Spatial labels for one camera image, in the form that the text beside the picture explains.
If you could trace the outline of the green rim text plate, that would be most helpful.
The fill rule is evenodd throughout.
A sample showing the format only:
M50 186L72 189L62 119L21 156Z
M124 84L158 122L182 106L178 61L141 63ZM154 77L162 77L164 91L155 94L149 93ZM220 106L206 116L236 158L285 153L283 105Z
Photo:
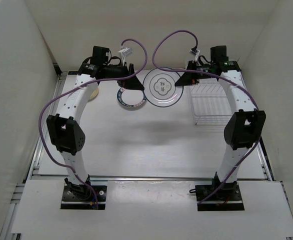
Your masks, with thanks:
M147 101L143 91L128 90L123 87L117 91L116 99L121 107L129 110L137 110Z

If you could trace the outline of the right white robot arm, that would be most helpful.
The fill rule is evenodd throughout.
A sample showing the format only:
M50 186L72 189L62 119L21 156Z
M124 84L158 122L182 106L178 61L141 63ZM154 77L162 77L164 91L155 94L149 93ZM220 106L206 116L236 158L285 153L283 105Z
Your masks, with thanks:
M228 100L232 116L224 128L226 150L216 172L218 183L211 187L211 195L224 199L230 192L226 184L237 180L238 167L254 144L259 142L266 120L266 113L257 107L253 97L245 89L241 69L234 60L229 60L227 47L219 45L210 49L210 63L198 66L189 61L186 71L175 86L192 86L200 79L215 78Z

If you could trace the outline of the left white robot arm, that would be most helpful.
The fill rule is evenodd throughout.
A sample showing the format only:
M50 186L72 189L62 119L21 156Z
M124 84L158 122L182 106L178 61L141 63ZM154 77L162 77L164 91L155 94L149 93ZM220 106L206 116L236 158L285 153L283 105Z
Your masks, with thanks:
M129 47L122 48L118 57L120 62L111 64L109 49L94 46L92 56L85 59L77 71L73 92L68 94L61 109L46 119L50 141L61 154L68 172L64 181L69 191L82 201L92 198L96 192L91 187L90 177L84 166L82 148L86 136L80 127L80 120L101 79L115 78L125 89L144 90L134 75L134 65L125 61L125 57L131 52Z

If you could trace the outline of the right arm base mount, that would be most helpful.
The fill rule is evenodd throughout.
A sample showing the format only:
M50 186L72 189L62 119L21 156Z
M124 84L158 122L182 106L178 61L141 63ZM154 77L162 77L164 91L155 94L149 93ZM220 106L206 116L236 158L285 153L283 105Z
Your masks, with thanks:
M224 212L244 211L244 203L238 182L226 183L214 195L201 202L209 196L218 186L219 182L209 185L198 184L190 189L190 194L195 194L198 212Z

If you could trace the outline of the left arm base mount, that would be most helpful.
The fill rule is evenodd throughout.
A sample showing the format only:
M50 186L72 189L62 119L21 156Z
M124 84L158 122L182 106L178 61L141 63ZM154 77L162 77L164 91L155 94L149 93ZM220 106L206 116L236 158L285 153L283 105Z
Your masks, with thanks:
M105 210L107 200L106 185L92 185L97 200L91 189L75 189L71 184L65 184L61 197L61 210Z

